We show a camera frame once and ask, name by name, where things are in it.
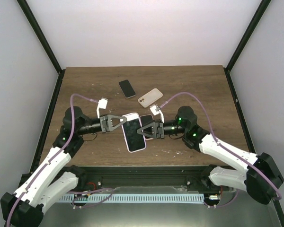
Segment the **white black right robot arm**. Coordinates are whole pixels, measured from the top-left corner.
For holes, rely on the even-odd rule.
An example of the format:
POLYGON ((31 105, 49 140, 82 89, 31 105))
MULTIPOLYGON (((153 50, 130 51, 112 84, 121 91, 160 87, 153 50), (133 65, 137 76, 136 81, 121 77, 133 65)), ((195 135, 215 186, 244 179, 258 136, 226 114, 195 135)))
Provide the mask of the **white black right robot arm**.
POLYGON ((212 130, 207 131, 198 125, 197 115, 189 106, 180 107, 174 120, 160 118, 151 121, 137 129, 137 133, 153 139, 181 133, 188 148, 227 164, 228 169, 220 166, 207 168, 207 174, 201 178, 205 190, 210 191, 216 186, 236 188, 265 205, 282 197, 279 188, 284 178, 269 154, 247 152, 218 139, 212 130))

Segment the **silver-edged black smartphone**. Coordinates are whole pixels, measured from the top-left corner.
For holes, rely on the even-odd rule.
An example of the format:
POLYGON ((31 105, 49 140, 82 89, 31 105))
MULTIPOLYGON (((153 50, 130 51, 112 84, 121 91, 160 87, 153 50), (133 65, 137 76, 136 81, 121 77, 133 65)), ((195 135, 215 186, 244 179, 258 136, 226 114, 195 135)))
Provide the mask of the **silver-edged black smartphone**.
POLYGON ((131 98, 131 97, 136 96, 136 92, 134 91, 129 80, 126 79, 126 80, 120 81, 118 82, 118 84, 125 98, 131 98))

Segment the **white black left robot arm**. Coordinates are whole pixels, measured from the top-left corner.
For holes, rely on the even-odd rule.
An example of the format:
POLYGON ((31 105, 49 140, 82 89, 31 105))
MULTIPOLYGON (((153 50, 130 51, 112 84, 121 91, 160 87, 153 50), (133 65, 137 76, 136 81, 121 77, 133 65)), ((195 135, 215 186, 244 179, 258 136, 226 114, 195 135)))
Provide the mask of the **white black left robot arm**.
POLYGON ((60 197, 73 189, 84 190, 87 176, 82 168, 70 166, 60 177, 58 173, 83 145, 83 135, 111 132, 127 119, 111 114, 90 119, 78 106, 73 106, 65 111, 62 122, 60 133, 40 166, 13 193, 2 196, 0 205, 7 227, 37 227, 60 197))

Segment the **cream phone case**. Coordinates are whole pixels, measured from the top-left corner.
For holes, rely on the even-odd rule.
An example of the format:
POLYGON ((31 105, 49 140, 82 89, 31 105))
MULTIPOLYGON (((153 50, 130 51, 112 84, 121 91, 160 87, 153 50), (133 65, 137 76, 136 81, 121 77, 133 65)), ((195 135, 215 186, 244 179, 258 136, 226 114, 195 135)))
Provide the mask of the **cream phone case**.
POLYGON ((163 97, 163 93, 159 91, 157 88, 152 89, 142 97, 138 99, 138 103, 143 107, 147 108, 151 104, 158 101, 160 98, 163 97))

